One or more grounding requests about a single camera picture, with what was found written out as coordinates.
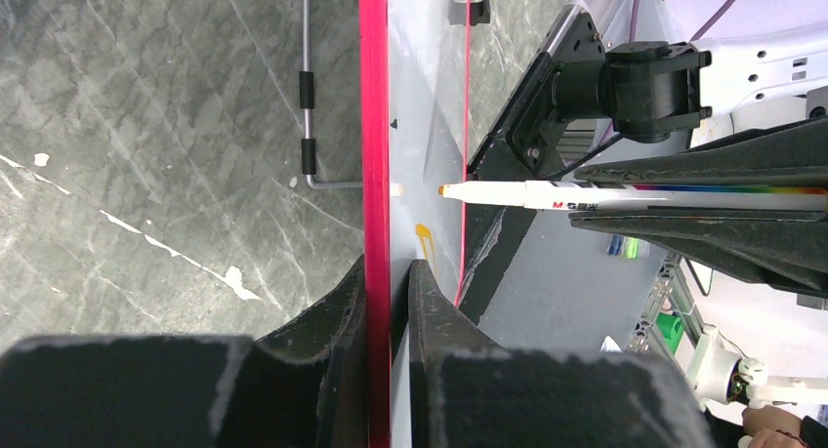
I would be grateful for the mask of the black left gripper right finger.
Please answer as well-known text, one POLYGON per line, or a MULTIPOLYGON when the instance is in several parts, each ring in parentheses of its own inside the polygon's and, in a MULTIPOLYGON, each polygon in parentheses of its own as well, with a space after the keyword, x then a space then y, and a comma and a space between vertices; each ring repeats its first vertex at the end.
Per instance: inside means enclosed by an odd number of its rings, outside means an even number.
POLYGON ((683 376, 649 355, 509 349, 441 293, 428 262, 408 274, 416 447, 710 447, 683 376))

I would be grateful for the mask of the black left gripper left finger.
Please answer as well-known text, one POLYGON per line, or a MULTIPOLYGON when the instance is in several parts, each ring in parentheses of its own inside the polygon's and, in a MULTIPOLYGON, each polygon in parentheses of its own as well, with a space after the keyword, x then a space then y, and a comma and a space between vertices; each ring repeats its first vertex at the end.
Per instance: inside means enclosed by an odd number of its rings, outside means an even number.
POLYGON ((5 447, 365 447, 363 261, 290 322, 234 335, 40 336, 1 357, 5 447))

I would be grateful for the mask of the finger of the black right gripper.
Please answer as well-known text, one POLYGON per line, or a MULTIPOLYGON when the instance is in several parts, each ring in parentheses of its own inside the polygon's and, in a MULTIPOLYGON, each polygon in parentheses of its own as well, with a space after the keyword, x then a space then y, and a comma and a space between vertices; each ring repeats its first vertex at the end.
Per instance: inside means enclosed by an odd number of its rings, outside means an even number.
POLYGON ((570 224, 643 239, 751 284, 827 296, 823 213, 653 209, 573 213, 570 224))
POLYGON ((827 118, 750 129, 669 156, 585 165, 593 183, 827 185, 827 118))

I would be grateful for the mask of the white rainbow marker pen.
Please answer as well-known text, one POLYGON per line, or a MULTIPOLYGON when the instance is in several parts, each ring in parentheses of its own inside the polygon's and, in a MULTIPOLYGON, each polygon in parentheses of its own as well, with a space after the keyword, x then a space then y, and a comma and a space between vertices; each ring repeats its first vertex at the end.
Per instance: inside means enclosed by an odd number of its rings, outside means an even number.
POLYGON ((697 208, 824 212, 827 190, 819 187, 715 186, 645 183, 485 182, 444 184, 438 193, 466 204, 545 211, 697 208))

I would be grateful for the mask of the pink framed whiteboard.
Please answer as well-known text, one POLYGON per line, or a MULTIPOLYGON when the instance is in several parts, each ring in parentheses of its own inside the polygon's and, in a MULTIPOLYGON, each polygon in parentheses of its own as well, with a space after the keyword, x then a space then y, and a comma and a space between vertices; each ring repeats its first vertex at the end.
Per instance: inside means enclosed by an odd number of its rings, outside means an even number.
POLYGON ((451 302, 465 272, 465 209, 438 189, 466 176, 471 32, 487 8, 475 0, 358 0, 361 176, 331 181, 319 158, 321 73, 313 65, 314 6, 303 0, 300 107, 302 170, 315 189, 352 189, 363 199, 367 291, 369 440, 411 447, 412 268, 423 268, 451 302))

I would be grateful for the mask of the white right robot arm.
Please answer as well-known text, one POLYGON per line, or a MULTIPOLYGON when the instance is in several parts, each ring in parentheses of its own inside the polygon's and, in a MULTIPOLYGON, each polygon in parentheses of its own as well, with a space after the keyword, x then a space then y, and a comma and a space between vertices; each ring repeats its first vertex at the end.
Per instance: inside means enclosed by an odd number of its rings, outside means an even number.
MULTIPOLYGON (((592 93, 563 116, 595 109, 622 137, 663 141, 696 128, 702 106, 699 72, 712 57, 687 43, 632 42, 609 51, 588 72, 561 69, 554 89, 592 93)), ((578 180, 630 183, 640 207, 578 208, 573 226, 628 235, 748 283, 823 298, 827 294, 827 121, 819 117, 752 129, 671 156, 592 165, 578 180)))

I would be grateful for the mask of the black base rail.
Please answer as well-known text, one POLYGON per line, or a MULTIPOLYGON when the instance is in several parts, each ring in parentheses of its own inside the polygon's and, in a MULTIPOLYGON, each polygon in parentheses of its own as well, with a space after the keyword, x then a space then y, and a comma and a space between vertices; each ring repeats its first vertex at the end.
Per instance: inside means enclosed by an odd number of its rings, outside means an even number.
MULTIPOLYGON (((604 54, 597 27, 586 12, 569 10, 553 26, 469 163, 472 181, 522 182, 563 166, 556 151, 564 125, 552 84, 561 62, 590 61, 604 54)), ((505 206, 465 207, 465 272, 459 308, 478 324, 534 222, 536 213, 505 206)))

